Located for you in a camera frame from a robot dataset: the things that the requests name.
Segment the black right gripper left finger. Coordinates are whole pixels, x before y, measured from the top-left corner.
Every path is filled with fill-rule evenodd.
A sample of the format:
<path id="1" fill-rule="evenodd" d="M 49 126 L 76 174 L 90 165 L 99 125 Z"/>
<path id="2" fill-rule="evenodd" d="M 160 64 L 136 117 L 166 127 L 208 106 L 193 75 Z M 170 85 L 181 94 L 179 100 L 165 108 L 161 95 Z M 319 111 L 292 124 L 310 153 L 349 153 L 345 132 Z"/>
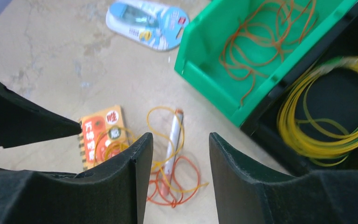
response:
<path id="1" fill-rule="evenodd" d="M 145 133 L 78 174 L 0 168 L 0 224 L 141 224 L 152 155 Z"/>

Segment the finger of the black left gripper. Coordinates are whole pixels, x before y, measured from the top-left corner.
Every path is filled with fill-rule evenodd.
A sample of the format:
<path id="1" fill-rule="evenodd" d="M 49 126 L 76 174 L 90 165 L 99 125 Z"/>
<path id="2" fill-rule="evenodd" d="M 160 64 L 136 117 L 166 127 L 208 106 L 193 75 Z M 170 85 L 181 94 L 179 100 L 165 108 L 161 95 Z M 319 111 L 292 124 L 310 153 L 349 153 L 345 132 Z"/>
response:
<path id="1" fill-rule="evenodd" d="M 81 131 L 78 122 L 44 109 L 0 82 L 0 147 L 54 140 Z"/>

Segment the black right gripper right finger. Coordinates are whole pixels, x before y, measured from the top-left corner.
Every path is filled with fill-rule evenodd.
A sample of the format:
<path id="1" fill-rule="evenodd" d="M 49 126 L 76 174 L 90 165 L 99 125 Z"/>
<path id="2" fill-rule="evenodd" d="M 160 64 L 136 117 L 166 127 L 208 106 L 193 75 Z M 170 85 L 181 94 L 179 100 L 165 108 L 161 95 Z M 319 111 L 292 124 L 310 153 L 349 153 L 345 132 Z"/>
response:
<path id="1" fill-rule="evenodd" d="M 217 133 L 209 153 L 221 224 L 358 224 L 358 170 L 287 175 Z"/>

